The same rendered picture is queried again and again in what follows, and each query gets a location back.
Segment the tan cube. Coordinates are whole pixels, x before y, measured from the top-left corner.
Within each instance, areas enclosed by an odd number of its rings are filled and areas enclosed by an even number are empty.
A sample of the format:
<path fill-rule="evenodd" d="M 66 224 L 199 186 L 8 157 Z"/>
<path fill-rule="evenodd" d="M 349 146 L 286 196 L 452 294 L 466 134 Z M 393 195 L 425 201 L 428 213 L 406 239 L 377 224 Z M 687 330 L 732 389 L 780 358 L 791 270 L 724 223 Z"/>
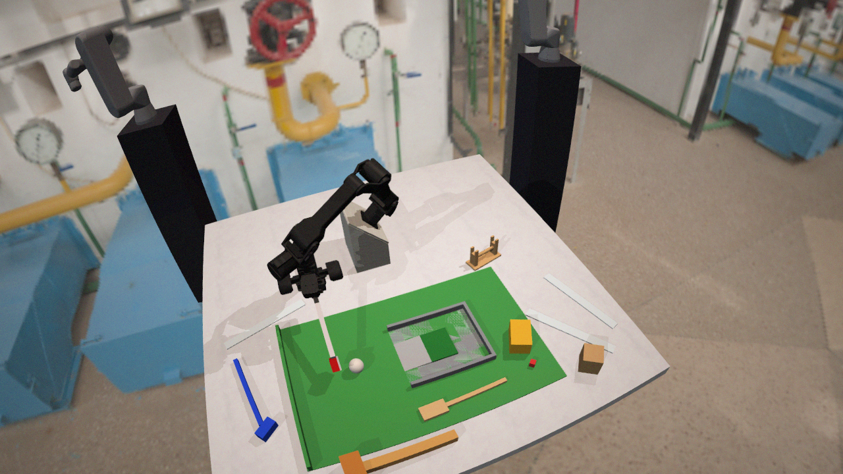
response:
<path fill-rule="evenodd" d="M 578 372 L 599 374 L 603 366 L 603 346 L 584 343 L 579 354 Z"/>

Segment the green flat mat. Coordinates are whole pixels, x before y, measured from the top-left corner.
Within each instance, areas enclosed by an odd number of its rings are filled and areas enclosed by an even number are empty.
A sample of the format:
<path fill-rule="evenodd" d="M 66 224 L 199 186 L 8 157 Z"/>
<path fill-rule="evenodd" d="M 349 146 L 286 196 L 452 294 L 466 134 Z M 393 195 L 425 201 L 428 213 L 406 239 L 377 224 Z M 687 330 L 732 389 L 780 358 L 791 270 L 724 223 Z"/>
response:
<path fill-rule="evenodd" d="M 495 360 L 412 389 L 387 325 L 466 301 L 497 354 Z M 333 372 L 320 320 L 281 329 L 293 395 L 313 470 L 339 456 L 369 455 L 464 422 L 565 378 L 565 371 L 531 326 L 530 354 L 509 353 L 510 320 L 528 320 L 487 267 L 430 287 L 325 316 L 341 370 Z M 352 358 L 364 363 L 350 372 Z M 535 368 L 529 366 L 537 360 Z M 406 375 L 407 373 L 407 375 Z M 414 378 L 415 377 L 415 378 Z M 424 422 L 418 408 L 445 403 L 506 377 L 508 382 L 448 407 Z M 410 379 L 410 380 L 409 380 Z"/>

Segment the white flat bar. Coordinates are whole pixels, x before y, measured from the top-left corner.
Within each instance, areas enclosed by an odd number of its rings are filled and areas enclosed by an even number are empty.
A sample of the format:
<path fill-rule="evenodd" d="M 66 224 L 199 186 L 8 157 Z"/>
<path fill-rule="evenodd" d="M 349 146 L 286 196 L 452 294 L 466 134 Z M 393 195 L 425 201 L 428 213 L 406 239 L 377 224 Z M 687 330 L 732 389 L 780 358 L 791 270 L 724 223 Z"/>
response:
<path fill-rule="evenodd" d="M 529 309 L 526 316 L 529 316 L 536 321 L 543 322 L 544 324 L 557 328 L 557 330 L 564 331 L 567 335 L 572 335 L 573 337 L 578 337 L 582 341 L 586 341 L 587 343 L 592 343 L 596 345 L 603 346 L 603 350 L 607 350 L 609 353 L 614 353 L 615 345 L 612 343 L 608 343 L 606 341 L 602 341 L 600 338 L 588 335 L 585 331 L 578 330 L 577 328 L 567 326 L 564 322 L 560 322 L 557 320 L 552 319 L 550 316 L 546 316 L 544 314 L 539 313 L 534 309 Z"/>
<path fill-rule="evenodd" d="M 229 341 L 224 342 L 225 347 L 227 349 L 234 347 L 234 345 L 236 345 L 237 343 L 240 343 L 248 337 L 255 335 L 255 333 L 261 331 L 262 329 L 264 330 L 264 328 L 266 327 L 270 327 L 273 323 L 282 320 L 283 317 L 292 314 L 293 311 L 302 308 L 304 305 L 305 303 L 303 302 L 303 300 L 296 301 L 294 304 L 287 306 L 285 309 L 280 310 L 280 312 L 268 317 L 266 320 L 259 322 L 258 324 L 249 328 L 248 330 L 243 331 L 242 333 L 240 333 L 240 335 L 237 335 L 232 339 L 230 338 Z"/>
<path fill-rule="evenodd" d="M 587 309 L 588 312 L 591 312 L 593 315 L 597 316 L 599 320 L 602 320 L 602 322 L 605 323 L 610 328 L 613 329 L 618 324 L 618 322 L 615 322 L 615 320 L 611 319 L 608 315 L 603 313 L 600 309 L 596 308 L 592 303 L 585 300 L 578 293 L 575 293 L 575 291 L 573 291 L 573 289 L 571 289 L 570 287 L 567 287 L 567 285 L 565 285 L 565 283 L 559 281 L 552 274 L 550 274 L 550 273 L 546 274 L 546 276 L 544 276 L 544 279 L 546 279 L 546 281 L 549 281 L 550 283 L 552 283 L 552 285 L 554 285 L 555 287 L 560 289 L 561 292 L 563 292 L 567 296 L 571 297 L 571 299 L 573 299 L 574 301 L 577 301 L 578 304 L 581 304 L 582 308 Z"/>

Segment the blue golf putter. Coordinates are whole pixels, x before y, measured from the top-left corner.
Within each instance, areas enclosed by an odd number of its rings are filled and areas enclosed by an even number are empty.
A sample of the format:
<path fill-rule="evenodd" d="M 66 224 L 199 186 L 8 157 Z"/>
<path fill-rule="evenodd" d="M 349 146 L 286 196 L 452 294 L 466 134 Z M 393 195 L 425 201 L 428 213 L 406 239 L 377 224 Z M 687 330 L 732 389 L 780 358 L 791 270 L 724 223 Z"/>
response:
<path fill-rule="evenodd" d="M 261 418 L 261 414 L 259 413 L 259 410 L 258 410 L 257 405 L 255 403 L 255 399 L 251 395 L 249 385 L 245 380 L 245 376 L 243 374 L 243 370 L 240 366 L 240 361 L 238 360 L 238 358 L 234 359 L 234 365 L 235 365 L 235 368 L 237 370 L 238 376 L 240 376 L 240 380 L 243 384 L 243 387 L 244 387 L 244 390 L 245 390 L 245 395 L 247 395 L 247 397 L 249 399 L 250 407 L 253 410 L 253 412 L 255 414 L 255 417 L 256 417 L 256 420 L 257 420 L 257 423 L 259 425 L 259 428 L 257 428 L 257 430 L 255 432 L 255 435 L 257 435 L 258 438 L 264 440 L 264 442 L 266 443 L 266 440 L 271 437 L 272 433 L 274 433 L 274 431 L 278 427 L 278 424 L 277 424 L 276 421 L 272 420 L 270 417 L 266 417 L 265 421 L 263 422 L 263 420 Z"/>

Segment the white ball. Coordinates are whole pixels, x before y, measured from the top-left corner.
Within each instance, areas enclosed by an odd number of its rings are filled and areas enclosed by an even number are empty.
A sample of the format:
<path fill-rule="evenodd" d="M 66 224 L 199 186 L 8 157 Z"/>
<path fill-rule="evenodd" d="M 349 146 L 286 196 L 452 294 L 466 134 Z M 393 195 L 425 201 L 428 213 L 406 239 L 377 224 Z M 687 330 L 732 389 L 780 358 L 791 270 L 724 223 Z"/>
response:
<path fill-rule="evenodd" d="M 362 372 L 363 368 L 364 368 L 364 363 L 362 363 L 361 359 L 352 358 L 352 360 L 350 360 L 350 363 L 349 363 L 350 372 L 353 372 L 355 374 L 360 374 Z"/>

